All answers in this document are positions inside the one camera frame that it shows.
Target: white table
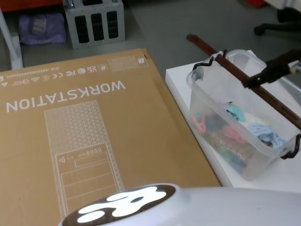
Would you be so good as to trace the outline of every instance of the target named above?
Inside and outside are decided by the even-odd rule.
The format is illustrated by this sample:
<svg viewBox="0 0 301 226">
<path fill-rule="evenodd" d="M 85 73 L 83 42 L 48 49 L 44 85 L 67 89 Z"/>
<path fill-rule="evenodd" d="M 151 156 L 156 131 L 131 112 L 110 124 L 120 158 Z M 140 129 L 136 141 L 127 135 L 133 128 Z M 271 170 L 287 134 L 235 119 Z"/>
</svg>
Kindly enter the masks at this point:
<svg viewBox="0 0 301 226">
<path fill-rule="evenodd" d="M 186 77 L 194 64 L 196 63 L 166 71 L 165 82 L 186 120 L 189 116 L 191 98 L 191 89 L 186 83 Z M 191 129 L 223 186 L 301 193 L 301 153 L 294 159 L 275 161 L 257 179 L 247 181 L 220 157 L 192 127 Z"/>
</svg>

